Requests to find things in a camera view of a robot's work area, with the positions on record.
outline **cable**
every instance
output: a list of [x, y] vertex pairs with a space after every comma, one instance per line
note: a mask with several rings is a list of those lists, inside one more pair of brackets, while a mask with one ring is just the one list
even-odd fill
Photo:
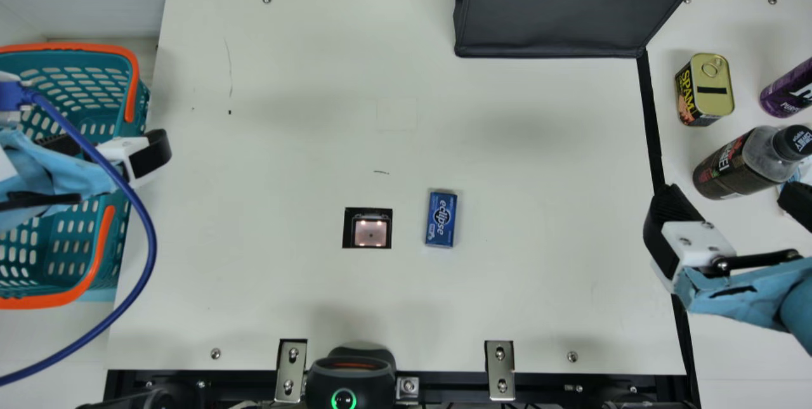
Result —
[[70, 354], [73, 354], [74, 352], [78, 351], [78, 349], [86, 346], [88, 342], [96, 339], [96, 336], [102, 334], [105, 329], [110, 328], [110, 325], [113, 325], [113, 322], [118, 320], [119, 317], [122, 316], [122, 314], [124, 314], [128, 308], [130, 308], [130, 305], [133, 305], [133, 302], [136, 301], [137, 297], [141, 294], [141, 291], [144, 290], [147, 282], [150, 281], [150, 276], [152, 275], [153, 268], [155, 267], [155, 256], [157, 255], [157, 238], [155, 236], [155, 227], [150, 219], [150, 215], [148, 214], [146, 207], [144, 207], [144, 204], [141, 202], [140, 198], [138, 198], [136, 192], [134, 192], [130, 185], [127, 184], [127, 181], [122, 178], [118, 170], [116, 170], [116, 168], [114, 168], [113, 165], [110, 164], [110, 162], [99, 153], [99, 151], [96, 151], [96, 147], [94, 147], [92, 143], [82, 136], [76, 127], [74, 127], [70, 121], [67, 120], [67, 118], [65, 118], [45, 97], [37, 92], [24, 89], [22, 86], [20, 86], [20, 89], [28, 99], [28, 103], [35, 103], [35, 105], [39, 105], [44, 109], [44, 111], [48, 112], [51, 119], [59, 123], [59, 126], [62, 127], [65, 133], [70, 135], [70, 137], [82, 147], [82, 150], [89, 155], [94, 162], [99, 164], [99, 166], [101, 166], [101, 168], [104, 169], [105, 172], [107, 172], [107, 174], [113, 179], [113, 182], [116, 183], [119, 189], [124, 192], [125, 196], [127, 196], [130, 203], [133, 205], [133, 209], [138, 212], [141, 222], [144, 223], [144, 230], [146, 231], [148, 242], [148, 252], [143, 273], [139, 277], [138, 282], [136, 282], [136, 285], [133, 287], [133, 291], [131, 291], [130, 294], [125, 297], [124, 301], [121, 302], [118, 308], [115, 308], [113, 312], [109, 314], [109, 316], [105, 317], [104, 320], [99, 322], [98, 325], [84, 334], [84, 336], [73, 341], [72, 344], [61, 349], [61, 351], [58, 351], [57, 353], [50, 355], [50, 357], [34, 363], [34, 365], [28, 366], [27, 368], [23, 368], [19, 371], [15, 371], [11, 374], [6, 374], [0, 377], [0, 387], [7, 386], [12, 382], [24, 379], [30, 375], [49, 368], [50, 366], [56, 365], [56, 363], [59, 361], [69, 357]]

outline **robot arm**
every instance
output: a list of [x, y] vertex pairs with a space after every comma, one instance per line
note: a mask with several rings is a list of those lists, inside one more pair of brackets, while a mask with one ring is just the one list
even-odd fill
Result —
[[[797, 201], [804, 193], [809, 186], [794, 183], [781, 195], [791, 198], [794, 216], [810, 210], [812, 204]], [[737, 256], [677, 186], [665, 186], [652, 199], [643, 240], [655, 272], [685, 310], [790, 333], [812, 354], [812, 311], [804, 309], [812, 299], [812, 259], [794, 249]], [[759, 269], [731, 274], [745, 268]]]
[[[19, 77], [0, 72], [0, 231], [118, 189], [67, 134], [32, 141], [18, 129], [36, 95]], [[96, 149], [133, 188], [148, 183], [171, 158], [165, 131], [113, 138]]]

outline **metal bracket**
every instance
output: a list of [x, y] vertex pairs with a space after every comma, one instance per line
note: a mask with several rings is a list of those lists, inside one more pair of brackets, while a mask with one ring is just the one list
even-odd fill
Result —
[[485, 371], [491, 401], [515, 401], [513, 341], [485, 341]]
[[281, 340], [276, 357], [276, 403], [296, 404], [305, 392], [307, 340]]
[[395, 401], [400, 404], [417, 404], [420, 395], [420, 379], [417, 377], [398, 377]]

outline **white table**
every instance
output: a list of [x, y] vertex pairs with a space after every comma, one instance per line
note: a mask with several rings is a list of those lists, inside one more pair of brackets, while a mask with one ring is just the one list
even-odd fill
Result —
[[[700, 161], [754, 126], [812, 122], [812, 112], [790, 119], [769, 116], [759, 105], [762, 88], [812, 56], [812, 0], [692, 0], [682, 4], [649, 45], [662, 158], [668, 183], [678, 184], [740, 255], [794, 247], [812, 255], [812, 235], [784, 216], [768, 190], [713, 201], [693, 188]], [[719, 53], [730, 62], [736, 110], [707, 128], [685, 127], [676, 117], [673, 77], [694, 53]], [[691, 316], [693, 350], [702, 394], [723, 392], [719, 407], [748, 401], [797, 405], [812, 392], [812, 359], [789, 334], [715, 316]]]
[[[308, 361], [360, 339], [484, 371], [482, 342], [511, 339], [519, 372], [684, 372], [641, 239], [635, 61], [459, 59], [452, 8], [166, 0], [150, 127], [174, 158], [142, 192], [159, 262], [109, 368], [272, 369], [307, 337]], [[453, 250], [423, 244], [433, 188], [459, 193]], [[342, 249], [345, 207], [394, 209], [392, 249]]]

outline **black frame edge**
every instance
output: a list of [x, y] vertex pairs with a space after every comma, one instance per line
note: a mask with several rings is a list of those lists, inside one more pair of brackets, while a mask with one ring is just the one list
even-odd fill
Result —
[[[640, 81], [640, 97], [643, 106], [643, 124], [646, 127], [646, 145], [649, 152], [649, 166], [652, 170], [653, 191], [665, 185], [665, 173], [662, 172], [662, 146], [659, 139], [659, 126], [657, 124], [657, 109], [655, 108], [655, 94], [652, 86], [652, 69], [649, 65], [648, 50], [644, 50], [638, 57], [638, 79]], [[697, 382], [696, 363], [693, 360], [693, 343], [691, 342], [691, 328], [688, 324], [688, 313], [676, 295], [671, 297], [674, 309], [674, 322], [676, 335], [679, 339], [679, 350], [682, 353], [682, 363], [685, 366], [684, 395], [698, 409], [702, 409], [699, 400], [699, 386]]]

